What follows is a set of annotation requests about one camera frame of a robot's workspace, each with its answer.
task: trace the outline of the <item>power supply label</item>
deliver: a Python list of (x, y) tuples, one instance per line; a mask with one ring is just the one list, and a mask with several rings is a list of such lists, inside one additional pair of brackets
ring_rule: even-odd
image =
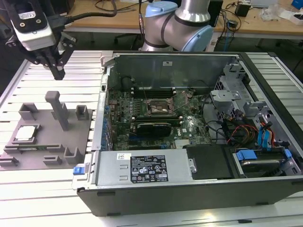
[(131, 182), (169, 181), (165, 155), (131, 157)]

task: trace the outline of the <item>aluminum workbench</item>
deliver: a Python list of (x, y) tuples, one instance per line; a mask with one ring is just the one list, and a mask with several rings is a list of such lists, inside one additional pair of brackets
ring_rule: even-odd
[[(266, 53), (248, 53), (259, 71), (303, 128), (303, 87), (277, 58)], [(58, 90), (67, 108), (87, 105), (96, 115), (101, 84), (101, 51), (76, 51), (65, 66), (63, 81), (55, 81), (43, 66), (24, 61), (0, 99), (0, 154), (10, 139), (23, 102), (34, 102), (38, 109), (50, 109), (44, 96)], [(94, 133), (91, 122), (86, 160), (90, 159)], [(0, 172), (0, 226), (301, 226), (303, 192), (274, 205), (172, 213), (98, 218), (71, 189), (72, 169), (24, 170)]]

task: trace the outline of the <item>green circuit board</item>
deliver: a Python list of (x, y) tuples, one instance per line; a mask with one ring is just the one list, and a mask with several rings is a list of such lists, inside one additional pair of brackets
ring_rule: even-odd
[[(187, 94), (190, 94), (190, 91), (180, 90), (170, 99), (136, 99), (129, 92), (110, 90), (108, 102), (111, 109), (113, 149), (175, 149), (187, 144), (211, 143), (211, 137), (199, 110), (202, 96), (188, 98)], [(155, 107), (163, 103), (171, 103), (172, 109), (165, 113), (163, 109)], [(158, 114), (157, 116), (181, 116), (180, 124), (171, 127), (170, 135), (164, 138), (141, 138), (132, 132), (131, 128), (136, 125), (132, 117), (145, 117), (154, 113)]]

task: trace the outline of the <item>wooden table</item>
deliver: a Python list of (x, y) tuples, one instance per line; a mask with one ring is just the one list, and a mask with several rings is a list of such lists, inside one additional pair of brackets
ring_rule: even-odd
[[(95, 7), (97, 0), (76, 0), (70, 15), (75, 16), (86, 12), (102, 12)], [(123, 8), (133, 3), (120, 2), (116, 0), (117, 8)], [(142, 5), (142, 12), (145, 13), (147, 4)], [(105, 9), (112, 9), (110, 1), (105, 1)], [(115, 17), (88, 17), (75, 21), (67, 31), (74, 32), (110, 32), (110, 33), (140, 33), (138, 22), (138, 5), (133, 6), (132, 9), (136, 11), (118, 13)]]
[[(96, 0), (76, 0), (75, 5), (70, 13), (74, 16), (85, 12), (100, 12), (101, 10), (95, 7)], [(225, 6), (234, 2), (234, 0), (225, 0)], [(280, 6), (287, 10), (294, 10), (291, 6), (292, 0), (280, 0)], [(117, 8), (122, 8), (131, 5), (117, 1)], [(143, 4), (142, 12), (145, 12), (147, 4)], [(110, 1), (104, 3), (104, 8), (112, 9)], [(88, 17), (75, 21), (66, 31), (73, 32), (111, 32), (111, 33), (140, 33), (138, 24), (138, 5), (132, 7), (136, 11), (118, 13), (115, 17)], [(236, 7), (231, 7), (229, 10), (234, 12)], [(281, 18), (279, 21), (264, 22), (259, 17), (261, 9), (251, 9), (247, 17), (241, 17), (242, 25), (237, 31), (235, 37), (243, 38), (271, 38), (271, 39), (303, 39), (303, 27), (297, 26), (289, 20)], [(227, 12), (228, 19), (238, 20), (231, 13)], [(223, 30), (223, 18), (220, 17), (217, 26), (214, 28), (214, 35), (210, 42), (207, 51), (213, 51), (216, 41)]]
[[(222, 8), (234, 0), (224, 0)], [(296, 11), (294, 7), (291, 6), (292, 0), (280, 0), (279, 5), (291, 11)], [(231, 7), (228, 9), (234, 12), (236, 7)], [(259, 39), (303, 39), (303, 27), (295, 25), (289, 20), (280, 18), (279, 21), (262, 21), (260, 18), (261, 9), (251, 9), (249, 10), (246, 17), (240, 17), (242, 25), (240, 29), (234, 34), (235, 37), (242, 38), (259, 38)], [(227, 18), (235, 21), (239, 21), (231, 13), (227, 12)], [(217, 26), (214, 28), (214, 34), (212, 40), (207, 48), (207, 51), (214, 51), (216, 41), (223, 31), (223, 18), (219, 17)]]

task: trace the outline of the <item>motherboard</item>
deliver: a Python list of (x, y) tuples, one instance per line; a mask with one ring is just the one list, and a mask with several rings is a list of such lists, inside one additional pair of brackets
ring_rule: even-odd
[(176, 149), (211, 143), (200, 114), (203, 97), (192, 90), (109, 89), (113, 150)]

